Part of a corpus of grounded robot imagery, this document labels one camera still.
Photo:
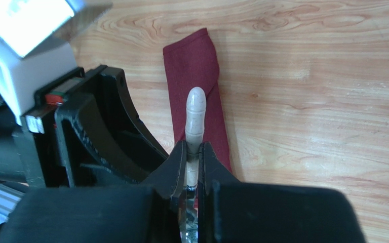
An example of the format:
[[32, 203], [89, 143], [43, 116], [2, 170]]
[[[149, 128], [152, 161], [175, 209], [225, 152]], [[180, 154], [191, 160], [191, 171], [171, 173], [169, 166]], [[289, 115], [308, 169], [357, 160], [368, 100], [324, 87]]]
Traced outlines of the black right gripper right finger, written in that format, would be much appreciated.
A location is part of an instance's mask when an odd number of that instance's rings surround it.
[[335, 189], [239, 181], [210, 143], [199, 154], [199, 242], [365, 242]]

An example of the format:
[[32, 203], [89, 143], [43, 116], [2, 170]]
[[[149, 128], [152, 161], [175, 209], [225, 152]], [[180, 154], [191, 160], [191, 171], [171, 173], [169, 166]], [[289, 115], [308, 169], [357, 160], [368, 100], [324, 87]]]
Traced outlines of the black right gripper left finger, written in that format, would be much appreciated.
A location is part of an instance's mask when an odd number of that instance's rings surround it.
[[181, 242], [185, 157], [180, 141], [139, 185], [32, 189], [2, 226], [0, 242]]

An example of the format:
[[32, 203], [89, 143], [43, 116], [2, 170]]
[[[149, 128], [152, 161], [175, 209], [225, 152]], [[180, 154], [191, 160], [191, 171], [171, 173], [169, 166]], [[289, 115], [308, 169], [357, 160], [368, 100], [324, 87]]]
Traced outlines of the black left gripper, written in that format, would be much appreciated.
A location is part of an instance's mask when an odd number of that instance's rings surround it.
[[[0, 183], [58, 187], [67, 176], [69, 187], [90, 186], [93, 169], [129, 184], [146, 179], [148, 172], [129, 159], [111, 136], [94, 95], [76, 93], [58, 108], [49, 102], [52, 89], [83, 77], [84, 69], [77, 67], [35, 89], [33, 104], [21, 113], [19, 125], [0, 95]], [[58, 163], [58, 149], [66, 171]]]

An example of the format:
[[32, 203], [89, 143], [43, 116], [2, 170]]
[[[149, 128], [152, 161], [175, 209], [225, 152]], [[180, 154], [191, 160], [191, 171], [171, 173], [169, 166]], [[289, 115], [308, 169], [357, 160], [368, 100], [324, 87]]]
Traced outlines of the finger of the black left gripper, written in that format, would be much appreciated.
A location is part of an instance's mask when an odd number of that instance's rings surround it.
[[85, 73], [114, 141], [137, 166], [156, 169], [168, 154], [140, 119], [123, 69], [100, 65]]

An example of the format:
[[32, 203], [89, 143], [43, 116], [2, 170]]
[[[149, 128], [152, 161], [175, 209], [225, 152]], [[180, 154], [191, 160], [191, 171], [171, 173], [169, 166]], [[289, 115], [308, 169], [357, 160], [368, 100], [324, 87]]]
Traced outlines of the wooden handled spoon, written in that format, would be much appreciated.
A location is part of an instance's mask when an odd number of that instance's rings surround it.
[[205, 113], [207, 101], [202, 88], [194, 87], [189, 91], [186, 102], [186, 172], [185, 172], [185, 219], [180, 223], [182, 242], [198, 241], [197, 188], [199, 178], [200, 145], [205, 132]]

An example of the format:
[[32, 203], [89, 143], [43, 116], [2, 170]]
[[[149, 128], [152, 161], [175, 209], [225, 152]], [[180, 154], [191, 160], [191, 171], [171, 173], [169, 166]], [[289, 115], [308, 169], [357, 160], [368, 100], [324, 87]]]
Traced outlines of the dark red cloth napkin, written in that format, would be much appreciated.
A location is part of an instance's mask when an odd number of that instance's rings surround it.
[[185, 138], [186, 101], [194, 87], [207, 100], [203, 140], [210, 142], [218, 160], [231, 171], [230, 149], [219, 92], [220, 68], [206, 28], [163, 48], [174, 140]]

